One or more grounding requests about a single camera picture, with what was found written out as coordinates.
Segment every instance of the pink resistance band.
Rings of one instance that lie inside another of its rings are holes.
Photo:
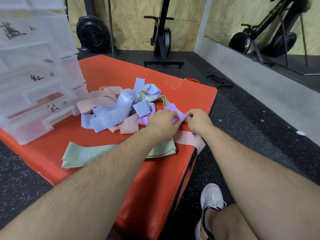
[[[99,91],[90,92],[88,99],[79,101],[77,103],[78,109],[80,110],[80,112],[82,114],[82,119],[83,119],[83,117],[88,116],[88,115],[94,116],[94,114],[92,114],[92,111],[93,111],[93,109],[96,110],[96,107],[98,107],[98,106],[99,107],[106,107],[106,108],[112,107],[112,106],[114,107],[117,100],[118,100],[118,97],[122,91],[126,91],[129,93],[130,93],[130,91],[132,91],[132,92],[142,91],[144,93],[147,93],[147,89],[149,89],[149,91],[154,92],[154,95],[156,95],[156,97],[161,94],[161,91],[154,84],[146,84],[143,87],[142,84],[144,83],[144,79],[139,79],[139,83],[140,83],[140,86],[135,85],[136,90],[134,90],[134,91],[130,88],[122,89],[121,87],[101,87],[101,88],[99,88]],[[134,97],[133,99],[136,100],[135,104],[136,104],[136,107],[138,107],[137,98]],[[141,117],[141,118],[136,113],[131,113],[131,115],[126,117],[121,123],[114,125],[112,127],[109,127],[108,129],[112,133],[116,133],[118,130],[120,130],[121,134],[136,133],[139,130],[138,124],[146,125],[148,123],[150,114],[155,112],[154,109],[155,108],[150,107],[150,113],[147,114],[146,116]],[[171,111],[176,111],[179,115],[178,119],[174,119],[173,124],[176,121],[183,122],[187,118],[187,116],[185,114],[182,114],[176,108],[176,106],[174,104],[170,104],[169,106],[166,106],[166,109],[170,109]],[[82,124],[82,127],[84,127],[84,128],[92,129],[89,120],[82,121],[81,124]],[[178,144],[194,146],[197,149],[197,154],[199,154],[205,146],[204,141],[202,140],[202,138],[199,135],[195,135],[195,134],[188,132],[188,131],[178,130],[177,133],[173,136],[173,140],[175,143],[178,143]]]

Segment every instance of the leg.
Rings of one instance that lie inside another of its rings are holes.
[[[196,240],[257,240],[238,206],[224,207],[222,193],[216,184],[208,184],[201,193],[202,218],[195,229]]]

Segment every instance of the gym equipment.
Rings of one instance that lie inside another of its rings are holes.
[[[291,7],[284,19],[282,19],[282,12],[287,10],[288,5],[292,3]],[[279,3],[269,12],[264,20],[259,25],[241,24],[246,26],[242,32],[236,33],[230,40],[229,47],[246,54],[251,44],[255,46],[254,40],[272,23],[272,21],[278,16],[281,16],[281,26],[278,28],[270,44],[268,44],[261,53],[266,56],[278,57],[286,54],[295,44],[297,35],[290,32],[294,23],[300,16],[302,19],[302,13],[306,12],[310,8],[310,0],[280,0]],[[255,47],[255,52],[261,62],[260,51]]]
[[[94,0],[84,0],[86,16],[79,17],[79,21],[76,27],[76,33],[80,40],[82,48],[87,48],[91,52],[103,52],[107,48],[110,48],[112,57],[116,58],[116,47],[113,45],[113,31],[112,31],[112,17],[111,17],[111,5],[108,0],[109,6],[109,20],[110,31],[106,24],[97,18],[96,10],[94,6]]]
[[[182,61],[167,61],[167,56],[171,49],[171,30],[165,27],[166,20],[174,20],[172,17],[167,17],[170,0],[162,0],[159,17],[144,16],[145,19],[154,19],[154,30],[151,38],[151,45],[154,46],[153,54],[160,60],[144,61],[144,66],[147,65],[178,65],[181,68],[184,64]]]

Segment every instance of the person's right hand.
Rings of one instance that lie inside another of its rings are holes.
[[[190,109],[186,114],[191,117],[187,118],[186,122],[192,133],[204,137],[208,129],[213,126],[209,116],[202,109]]]

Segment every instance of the forearm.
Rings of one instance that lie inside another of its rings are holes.
[[[320,187],[211,127],[208,143],[259,239],[319,239]]]
[[[106,239],[141,164],[158,143],[147,128],[32,204],[1,239]]]

